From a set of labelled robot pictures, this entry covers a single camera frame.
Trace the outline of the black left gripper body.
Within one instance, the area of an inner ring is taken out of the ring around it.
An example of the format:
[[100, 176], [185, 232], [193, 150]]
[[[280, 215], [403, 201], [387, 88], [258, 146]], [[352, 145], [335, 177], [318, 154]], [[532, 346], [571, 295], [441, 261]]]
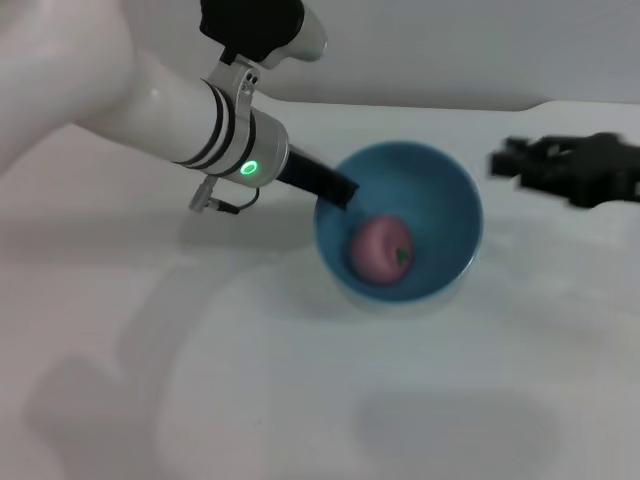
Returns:
[[319, 197], [330, 179], [338, 176], [343, 175], [304, 153], [290, 150], [277, 180]]

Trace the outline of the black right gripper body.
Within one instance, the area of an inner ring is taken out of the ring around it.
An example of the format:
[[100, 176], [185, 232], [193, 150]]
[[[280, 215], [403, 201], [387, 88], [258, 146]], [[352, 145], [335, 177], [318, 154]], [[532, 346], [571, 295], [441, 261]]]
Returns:
[[592, 209], [639, 201], [639, 148], [613, 133], [546, 136], [528, 147], [519, 186]]

